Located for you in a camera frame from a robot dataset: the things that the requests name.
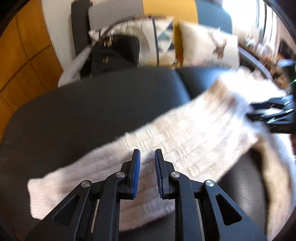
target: black leather bag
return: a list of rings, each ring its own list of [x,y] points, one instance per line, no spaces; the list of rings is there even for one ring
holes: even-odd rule
[[[92,76],[135,68],[139,62],[140,42],[136,37],[112,35],[98,41],[92,49]]]

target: wooden floor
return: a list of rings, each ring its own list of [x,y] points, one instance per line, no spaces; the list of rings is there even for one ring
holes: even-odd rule
[[[0,37],[0,139],[23,104],[57,88],[62,74],[43,18],[41,0],[30,0]]]

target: throw pillow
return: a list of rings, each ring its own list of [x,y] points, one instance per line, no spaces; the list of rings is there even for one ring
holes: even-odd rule
[[[179,21],[183,42],[182,66],[212,65],[238,69],[238,37],[194,23]]]
[[[139,66],[175,66],[176,53],[173,44],[174,18],[144,18],[119,23],[107,35],[123,34],[135,36],[140,41]],[[92,39],[98,41],[109,27],[90,31]]]

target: silver screw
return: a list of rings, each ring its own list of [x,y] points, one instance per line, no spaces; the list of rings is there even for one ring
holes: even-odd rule
[[[82,183],[81,183],[81,186],[83,187],[83,188],[87,188],[87,187],[89,187],[91,185],[91,183],[89,182],[89,181],[83,181]]]
[[[206,181],[205,181],[205,184],[206,184],[207,186],[209,186],[209,187],[212,187],[212,186],[215,185],[215,183],[214,183],[212,180],[206,180]]]
[[[125,173],[124,172],[118,172],[118,173],[116,173],[116,177],[118,177],[118,178],[122,178],[124,176],[125,176]]]
[[[180,173],[178,173],[178,172],[172,172],[170,175],[175,178],[180,177]]]

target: ribbed knit texture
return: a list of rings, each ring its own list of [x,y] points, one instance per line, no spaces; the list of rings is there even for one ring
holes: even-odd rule
[[[263,157],[263,178],[270,199],[267,236],[272,240],[288,219],[295,200],[295,184],[290,182],[295,180],[292,147],[288,135],[269,134],[262,123],[247,120],[245,113],[252,101],[284,94],[272,82],[254,79],[242,69],[226,74],[190,103],[91,151],[72,165],[30,180],[31,214],[44,218],[81,181],[106,179],[139,149],[138,193],[133,201],[122,200],[120,207],[120,230],[134,229],[174,210],[174,201],[164,201],[158,194],[157,148],[176,171],[204,182],[219,180],[242,154],[255,147]]]

